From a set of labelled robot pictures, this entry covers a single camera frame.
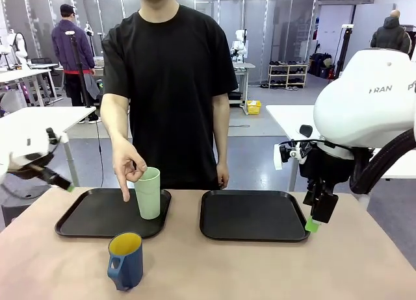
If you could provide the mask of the person's left hand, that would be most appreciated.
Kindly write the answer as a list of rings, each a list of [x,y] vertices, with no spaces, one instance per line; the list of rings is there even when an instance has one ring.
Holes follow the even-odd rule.
[[[226,162],[219,162],[216,165],[218,185],[220,189],[224,189],[228,186],[229,182],[229,170]]]

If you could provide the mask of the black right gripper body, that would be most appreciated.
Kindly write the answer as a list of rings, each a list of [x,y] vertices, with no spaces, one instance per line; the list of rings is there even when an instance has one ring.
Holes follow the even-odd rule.
[[[299,167],[303,178],[324,181],[327,184],[338,184],[350,178],[354,165],[354,160],[331,156],[317,144],[311,144],[305,162],[299,164]]]

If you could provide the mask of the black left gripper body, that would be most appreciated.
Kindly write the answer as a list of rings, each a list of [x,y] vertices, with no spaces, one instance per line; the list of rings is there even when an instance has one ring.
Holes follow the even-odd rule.
[[[47,166],[53,157],[54,154],[50,153],[32,161],[20,169],[12,169],[12,166],[9,166],[9,173],[24,180],[33,179],[35,177],[42,180],[51,180],[54,178],[54,171],[50,170]]]

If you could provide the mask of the person's right hand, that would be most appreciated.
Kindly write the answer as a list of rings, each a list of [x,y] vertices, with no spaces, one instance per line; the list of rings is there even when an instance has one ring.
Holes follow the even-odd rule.
[[[114,173],[120,185],[123,200],[130,200],[127,182],[137,182],[147,170],[144,159],[138,154],[135,147],[122,136],[111,139],[112,163]]]

